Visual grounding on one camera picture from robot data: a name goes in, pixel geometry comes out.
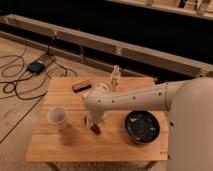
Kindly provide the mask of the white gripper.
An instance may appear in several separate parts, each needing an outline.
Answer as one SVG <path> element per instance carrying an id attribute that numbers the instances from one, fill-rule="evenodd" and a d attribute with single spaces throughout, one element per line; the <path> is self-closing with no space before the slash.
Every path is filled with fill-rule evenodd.
<path id="1" fill-rule="evenodd" d="M 106 119 L 105 111 L 87 111 L 84 115 L 84 124 L 87 128 L 90 128 L 93 124 L 96 124 L 100 131 L 103 130 L 104 122 Z"/>

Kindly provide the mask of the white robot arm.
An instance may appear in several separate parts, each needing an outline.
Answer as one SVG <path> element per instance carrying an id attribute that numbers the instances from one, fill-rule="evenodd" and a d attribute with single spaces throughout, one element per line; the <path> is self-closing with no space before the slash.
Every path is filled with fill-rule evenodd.
<path id="1" fill-rule="evenodd" d="M 213 78 L 199 77 L 110 93 L 98 83 L 83 98 L 90 120 L 107 111 L 169 113 L 167 171 L 213 171 Z"/>

